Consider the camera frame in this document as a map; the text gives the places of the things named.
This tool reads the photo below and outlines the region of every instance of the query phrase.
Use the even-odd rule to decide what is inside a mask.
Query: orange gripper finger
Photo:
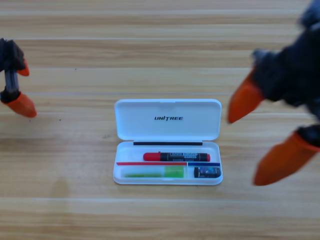
[[[256,186],[276,183],[301,169],[320,152],[320,147],[307,143],[297,132],[274,146],[257,166],[253,179]]]
[[[251,113],[265,100],[253,81],[254,72],[252,69],[230,99],[227,120],[231,124]]]
[[[29,71],[27,60],[25,60],[25,59],[24,59],[24,65],[25,65],[25,68],[22,69],[22,70],[18,70],[17,73],[22,75],[22,76],[27,77],[27,76],[30,75],[30,71]]]
[[[27,95],[21,93],[20,96],[9,103],[3,103],[11,108],[15,113],[27,118],[34,118],[37,116],[37,111],[32,100]]]

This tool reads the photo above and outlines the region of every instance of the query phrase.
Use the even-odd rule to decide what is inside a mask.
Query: unitree logo
[[[154,120],[183,120],[183,116],[155,116]]]

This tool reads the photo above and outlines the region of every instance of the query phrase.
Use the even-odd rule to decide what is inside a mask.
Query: red marker
[[[147,152],[143,155],[143,160],[159,162],[210,162],[210,155],[194,152]]]

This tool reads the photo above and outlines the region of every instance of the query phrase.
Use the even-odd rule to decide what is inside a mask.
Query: wooden surface
[[[24,50],[20,87],[38,110],[29,120],[0,107],[0,239],[320,239],[320,156],[252,185],[260,158],[311,116],[265,102],[234,125],[225,118],[252,50],[291,43],[308,3],[0,0],[0,34]],[[221,185],[115,184],[124,98],[219,100]]]

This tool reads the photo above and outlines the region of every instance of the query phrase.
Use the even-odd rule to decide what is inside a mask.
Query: green object
[[[165,166],[164,174],[160,172],[132,173],[124,175],[126,178],[183,178],[184,166]]]
[[[164,177],[165,178],[183,178],[184,166],[165,166]]]
[[[161,178],[161,173],[137,173],[137,174],[126,174],[126,178]]]

